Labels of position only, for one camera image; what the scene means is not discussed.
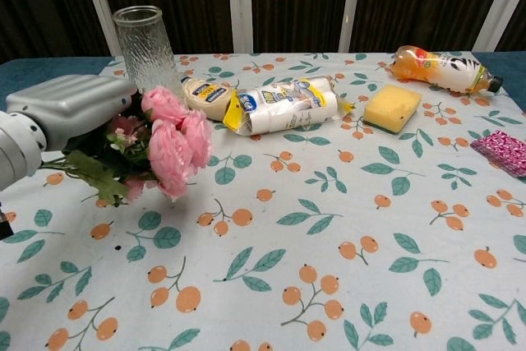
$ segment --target clear textured glass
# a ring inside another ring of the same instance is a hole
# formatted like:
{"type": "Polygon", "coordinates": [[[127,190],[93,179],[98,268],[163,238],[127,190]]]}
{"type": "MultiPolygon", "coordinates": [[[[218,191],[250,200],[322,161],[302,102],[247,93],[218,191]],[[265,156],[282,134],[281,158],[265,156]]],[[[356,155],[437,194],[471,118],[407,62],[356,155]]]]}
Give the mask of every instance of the clear textured glass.
{"type": "Polygon", "coordinates": [[[184,100],[161,9],[126,7],[114,12],[113,21],[128,76],[139,91],[145,93],[162,85],[184,100]]]}

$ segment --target juice bottle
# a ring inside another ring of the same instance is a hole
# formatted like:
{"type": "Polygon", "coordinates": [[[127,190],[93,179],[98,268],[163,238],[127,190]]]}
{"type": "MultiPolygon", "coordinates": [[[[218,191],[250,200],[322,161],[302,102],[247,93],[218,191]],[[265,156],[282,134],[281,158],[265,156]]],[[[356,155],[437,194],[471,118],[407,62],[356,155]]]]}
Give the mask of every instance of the juice bottle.
{"type": "Polygon", "coordinates": [[[390,70],[397,78],[425,81],[462,94],[497,92],[502,85],[500,77],[492,76],[477,61],[437,55],[412,45],[398,48],[390,70]]]}

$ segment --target bottle cap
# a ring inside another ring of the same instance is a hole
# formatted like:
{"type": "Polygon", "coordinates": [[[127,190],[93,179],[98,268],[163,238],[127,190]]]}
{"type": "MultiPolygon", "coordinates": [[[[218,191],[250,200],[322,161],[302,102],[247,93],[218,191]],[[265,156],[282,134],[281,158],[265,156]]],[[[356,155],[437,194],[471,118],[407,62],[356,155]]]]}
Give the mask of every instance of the bottle cap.
{"type": "Polygon", "coordinates": [[[500,77],[493,76],[493,78],[490,81],[490,86],[487,88],[487,90],[495,94],[496,92],[499,91],[501,86],[502,86],[502,79],[500,77]]]}

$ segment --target yellow sponge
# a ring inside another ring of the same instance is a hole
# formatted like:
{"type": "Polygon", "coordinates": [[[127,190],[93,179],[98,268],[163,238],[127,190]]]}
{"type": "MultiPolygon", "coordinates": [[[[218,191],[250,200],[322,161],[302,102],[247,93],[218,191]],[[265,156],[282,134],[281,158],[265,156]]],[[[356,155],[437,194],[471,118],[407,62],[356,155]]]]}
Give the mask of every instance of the yellow sponge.
{"type": "Polygon", "coordinates": [[[421,98],[411,90],[386,85],[367,104],[363,121],[398,133],[417,110],[421,98]]]}

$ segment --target pink wrapper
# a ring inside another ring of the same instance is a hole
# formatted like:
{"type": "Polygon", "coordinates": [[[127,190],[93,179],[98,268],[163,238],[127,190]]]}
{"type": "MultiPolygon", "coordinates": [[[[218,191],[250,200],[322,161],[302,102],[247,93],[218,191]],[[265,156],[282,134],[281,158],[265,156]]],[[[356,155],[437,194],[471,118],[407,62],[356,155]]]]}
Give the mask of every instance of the pink wrapper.
{"type": "Polygon", "coordinates": [[[503,131],[495,131],[471,146],[514,177],[526,176],[526,144],[503,131]]]}

